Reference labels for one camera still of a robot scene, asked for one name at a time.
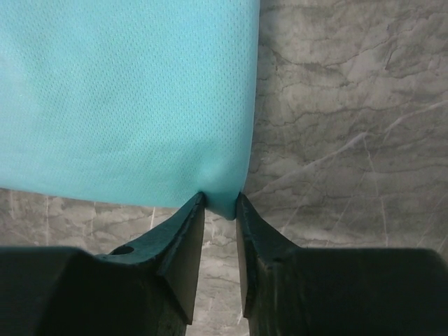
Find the black object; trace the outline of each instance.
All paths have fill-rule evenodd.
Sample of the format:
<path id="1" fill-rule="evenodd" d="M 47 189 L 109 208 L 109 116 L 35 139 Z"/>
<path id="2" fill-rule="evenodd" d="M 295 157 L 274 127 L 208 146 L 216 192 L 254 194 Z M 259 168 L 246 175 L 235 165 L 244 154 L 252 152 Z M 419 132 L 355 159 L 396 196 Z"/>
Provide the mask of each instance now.
<path id="1" fill-rule="evenodd" d="M 299 248 L 237 201 L 251 336 L 448 335 L 448 267 L 425 249 Z"/>
<path id="2" fill-rule="evenodd" d="M 204 196 L 110 255 L 0 248 L 0 335 L 185 335 L 204 233 Z"/>

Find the hole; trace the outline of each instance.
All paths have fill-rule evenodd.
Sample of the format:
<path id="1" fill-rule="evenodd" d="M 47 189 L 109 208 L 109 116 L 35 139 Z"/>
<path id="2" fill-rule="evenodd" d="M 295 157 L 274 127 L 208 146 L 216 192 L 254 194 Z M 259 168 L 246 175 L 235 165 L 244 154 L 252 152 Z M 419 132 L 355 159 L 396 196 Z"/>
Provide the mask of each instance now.
<path id="1" fill-rule="evenodd" d="M 122 254 L 129 254 L 134 251 L 134 248 L 131 246 L 120 246 L 112 251 L 111 255 L 122 255 Z"/>

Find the marble surface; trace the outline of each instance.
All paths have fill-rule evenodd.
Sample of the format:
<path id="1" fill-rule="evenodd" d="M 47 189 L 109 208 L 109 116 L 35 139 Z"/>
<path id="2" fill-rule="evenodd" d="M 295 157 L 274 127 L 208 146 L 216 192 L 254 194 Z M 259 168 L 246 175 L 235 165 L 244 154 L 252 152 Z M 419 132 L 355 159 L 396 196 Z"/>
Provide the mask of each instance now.
<path id="1" fill-rule="evenodd" d="M 448 2 L 262 0 L 246 194 L 307 247 L 448 259 Z M 0 244 L 108 253 L 174 209 L 0 190 Z M 235 225 L 206 215 L 189 335 L 249 335 Z"/>

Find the gray marble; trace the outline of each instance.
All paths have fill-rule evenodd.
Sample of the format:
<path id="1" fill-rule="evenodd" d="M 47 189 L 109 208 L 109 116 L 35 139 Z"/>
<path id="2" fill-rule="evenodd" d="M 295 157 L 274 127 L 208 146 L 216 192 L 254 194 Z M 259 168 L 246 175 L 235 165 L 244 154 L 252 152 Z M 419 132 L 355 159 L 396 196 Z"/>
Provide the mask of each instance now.
<path id="1" fill-rule="evenodd" d="M 262 0 L 249 199 L 300 246 L 448 259 L 448 2 Z M 174 209 L 0 190 L 0 244 L 107 253 Z M 248 335 L 235 225 L 208 213 L 189 335 Z"/>

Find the turquoise fabric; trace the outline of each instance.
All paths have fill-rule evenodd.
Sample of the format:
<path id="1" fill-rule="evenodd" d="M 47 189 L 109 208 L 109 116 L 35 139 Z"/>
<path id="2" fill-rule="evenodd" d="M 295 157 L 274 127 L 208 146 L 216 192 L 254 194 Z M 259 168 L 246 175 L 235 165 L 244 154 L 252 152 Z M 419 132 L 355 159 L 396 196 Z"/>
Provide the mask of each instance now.
<path id="1" fill-rule="evenodd" d="M 232 218 L 258 0 L 1 0 L 0 187 Z"/>

